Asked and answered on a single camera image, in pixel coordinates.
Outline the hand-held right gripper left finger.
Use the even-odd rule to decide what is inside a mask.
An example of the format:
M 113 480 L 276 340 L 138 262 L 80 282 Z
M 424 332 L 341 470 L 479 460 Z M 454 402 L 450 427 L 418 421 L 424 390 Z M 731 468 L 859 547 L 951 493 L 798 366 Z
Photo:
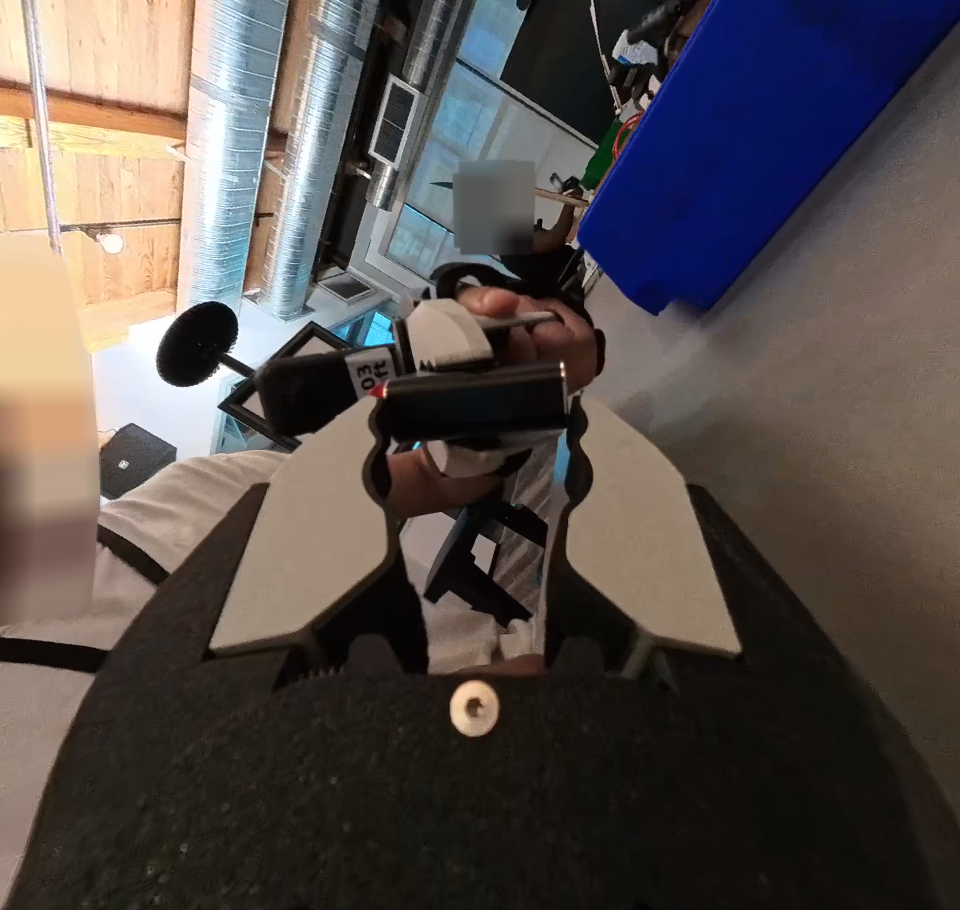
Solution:
M 212 631 L 212 655 L 300 645 L 335 667 L 356 638 L 378 636 L 404 671 L 427 672 L 422 604 L 387 504 L 385 404 L 363 397 L 273 474 Z

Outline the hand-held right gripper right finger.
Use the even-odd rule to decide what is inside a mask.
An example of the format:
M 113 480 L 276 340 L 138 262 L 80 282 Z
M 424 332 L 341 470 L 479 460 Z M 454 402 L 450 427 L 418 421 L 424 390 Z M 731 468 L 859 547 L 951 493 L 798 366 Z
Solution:
M 582 641 L 607 674 L 642 674 L 661 649 L 738 658 L 738 631 L 676 466 L 589 396 L 571 402 L 565 441 L 544 563 L 546 666 Z

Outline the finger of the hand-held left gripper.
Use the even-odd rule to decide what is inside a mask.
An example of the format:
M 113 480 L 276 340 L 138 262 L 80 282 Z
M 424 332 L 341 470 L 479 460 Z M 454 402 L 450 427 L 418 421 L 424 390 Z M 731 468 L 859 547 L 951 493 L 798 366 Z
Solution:
M 555 448 L 557 434 L 519 434 L 479 440 L 429 440 L 427 456 L 436 472 L 451 480 L 482 476 L 506 479 L 531 455 Z
M 457 301 L 422 301 L 409 314 L 409 348 L 418 372 L 445 372 L 495 361 L 478 319 Z

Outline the black ethernet port adapter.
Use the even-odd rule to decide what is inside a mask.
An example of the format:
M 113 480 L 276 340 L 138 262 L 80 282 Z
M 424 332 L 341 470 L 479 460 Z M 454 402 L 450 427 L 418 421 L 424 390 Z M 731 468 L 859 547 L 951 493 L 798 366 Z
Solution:
M 558 361 L 390 380 L 380 409 L 399 443 L 493 441 L 564 429 L 566 369 Z

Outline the blue plastic bin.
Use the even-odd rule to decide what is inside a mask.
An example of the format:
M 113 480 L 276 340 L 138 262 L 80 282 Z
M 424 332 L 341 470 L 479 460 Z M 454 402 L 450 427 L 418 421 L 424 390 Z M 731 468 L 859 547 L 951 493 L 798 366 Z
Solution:
M 649 314 L 709 310 L 958 15 L 959 0 L 712 0 L 580 244 Z

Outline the person's left hand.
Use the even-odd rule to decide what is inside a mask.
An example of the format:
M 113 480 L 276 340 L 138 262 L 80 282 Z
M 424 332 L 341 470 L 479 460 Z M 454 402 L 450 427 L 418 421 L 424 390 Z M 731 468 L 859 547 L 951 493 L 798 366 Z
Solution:
M 537 300 L 495 287 L 463 286 L 457 302 L 470 314 L 490 319 L 538 312 L 553 314 L 551 320 L 530 328 L 510 328 L 504 348 L 497 352 L 502 363 L 558 361 L 563 364 L 570 393 L 582 391 L 602 370 L 597 331 L 586 318 L 558 299 Z M 488 473 L 449 476 L 438 468 L 434 450 L 435 446 L 423 444 L 387 458 L 388 504 L 401 520 L 454 511 L 500 490 L 503 481 L 528 456 L 527 451 L 517 451 L 509 460 L 492 465 Z

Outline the blue black chair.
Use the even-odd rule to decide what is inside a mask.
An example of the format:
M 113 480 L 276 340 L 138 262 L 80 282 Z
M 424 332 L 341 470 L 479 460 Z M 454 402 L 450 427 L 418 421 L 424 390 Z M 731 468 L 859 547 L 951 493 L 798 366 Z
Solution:
M 514 620 L 528 621 L 532 613 L 475 561 L 474 544 L 491 521 L 519 534 L 539 548 L 546 547 L 548 526 L 534 511 L 513 505 L 496 493 L 461 509 L 441 545 L 425 581 L 422 598 L 438 604 L 448 593 L 476 613 L 491 616 L 502 628 Z

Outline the black loudspeaker box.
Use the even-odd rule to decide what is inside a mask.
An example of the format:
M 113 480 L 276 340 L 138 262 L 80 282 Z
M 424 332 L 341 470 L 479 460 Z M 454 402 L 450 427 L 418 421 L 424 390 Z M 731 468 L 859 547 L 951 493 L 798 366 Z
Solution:
M 177 459 L 177 448 L 135 423 L 113 432 L 99 451 L 100 495 L 125 496 Z

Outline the ceiling air vent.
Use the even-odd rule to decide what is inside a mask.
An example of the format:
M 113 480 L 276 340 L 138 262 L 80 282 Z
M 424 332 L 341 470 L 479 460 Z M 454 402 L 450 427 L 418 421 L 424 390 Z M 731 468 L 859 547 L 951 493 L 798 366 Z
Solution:
M 399 76 L 388 76 L 368 147 L 374 160 L 391 169 L 399 168 L 423 96 Z

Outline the green plastic bin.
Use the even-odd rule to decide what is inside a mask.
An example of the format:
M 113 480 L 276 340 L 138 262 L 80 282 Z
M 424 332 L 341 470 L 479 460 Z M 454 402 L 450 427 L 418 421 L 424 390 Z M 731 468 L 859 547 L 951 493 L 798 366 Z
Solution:
M 593 156 L 587 162 L 583 174 L 580 177 L 580 184 L 585 192 L 594 191 L 612 166 L 614 162 L 614 144 L 621 125 L 622 121 L 619 117 L 614 117 L 594 151 Z

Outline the silver ventilation duct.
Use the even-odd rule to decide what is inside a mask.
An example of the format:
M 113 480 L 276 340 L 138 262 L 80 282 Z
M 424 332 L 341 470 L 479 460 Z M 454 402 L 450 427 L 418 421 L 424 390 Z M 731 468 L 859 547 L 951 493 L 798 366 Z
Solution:
M 259 295 L 260 307 L 282 321 L 304 313 L 376 8 L 369 0 L 309 7 Z
M 374 168 L 366 201 L 381 211 L 389 211 L 394 206 L 402 174 L 411 160 L 416 137 L 424 126 L 428 100 L 437 86 L 443 60 L 449 51 L 458 49 L 459 43 L 455 41 L 457 27 L 473 5 L 474 0 L 424 0 L 401 72 L 395 75 L 423 95 L 412 131 L 397 169 L 386 167 L 370 157 Z
M 238 309 L 290 0 L 195 0 L 176 311 Z

